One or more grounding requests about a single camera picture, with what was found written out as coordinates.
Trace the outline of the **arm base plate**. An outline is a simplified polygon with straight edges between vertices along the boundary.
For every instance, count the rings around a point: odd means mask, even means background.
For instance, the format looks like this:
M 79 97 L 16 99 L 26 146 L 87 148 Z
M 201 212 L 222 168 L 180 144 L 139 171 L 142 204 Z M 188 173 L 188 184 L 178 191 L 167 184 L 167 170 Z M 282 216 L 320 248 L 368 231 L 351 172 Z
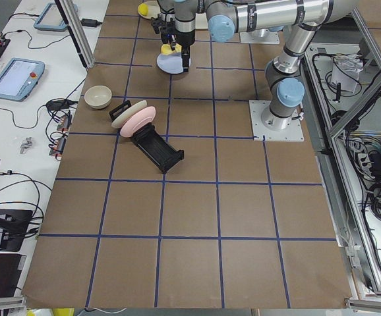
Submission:
M 275 117 L 270 112 L 269 100 L 250 100 L 250 119 L 252 135 L 256 141 L 265 142 L 303 142 L 301 121 L 297 110 L 287 118 Z
M 239 34 L 241 43 L 255 43 L 262 45 L 278 45 L 279 35 L 268 29 L 255 30 L 253 32 L 241 32 Z

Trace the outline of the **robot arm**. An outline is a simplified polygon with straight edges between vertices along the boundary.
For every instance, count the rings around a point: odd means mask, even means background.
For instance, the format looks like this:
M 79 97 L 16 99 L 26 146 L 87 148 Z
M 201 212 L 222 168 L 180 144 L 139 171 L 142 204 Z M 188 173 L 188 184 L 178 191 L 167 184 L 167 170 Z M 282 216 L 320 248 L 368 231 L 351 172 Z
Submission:
M 305 94 L 295 78 L 308 45 L 326 23 L 349 14 L 357 1 L 207 1 L 204 12 L 211 38 L 226 42 L 235 33 L 290 26 L 280 55 L 266 66 L 265 76 L 272 100 L 263 110 L 262 123 L 270 130 L 283 130 Z
M 191 46 L 195 42 L 196 14 L 204 13 L 205 1 L 157 1 L 160 14 L 151 18 L 151 25 L 163 44 L 172 49 L 181 46 L 182 66 L 189 71 Z

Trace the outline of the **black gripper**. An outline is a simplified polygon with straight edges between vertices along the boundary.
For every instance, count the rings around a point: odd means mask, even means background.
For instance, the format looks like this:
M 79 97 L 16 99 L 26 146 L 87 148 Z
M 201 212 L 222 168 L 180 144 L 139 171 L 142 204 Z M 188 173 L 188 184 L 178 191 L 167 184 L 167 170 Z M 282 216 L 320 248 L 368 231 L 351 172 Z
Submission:
M 180 45 L 182 67 L 184 72 L 189 71 L 191 60 L 191 45 L 195 42 L 195 22 L 180 21 L 173 17 L 173 14 L 159 14 L 156 18 L 151 18 L 150 23 L 156 34 L 161 36 L 163 44 Z

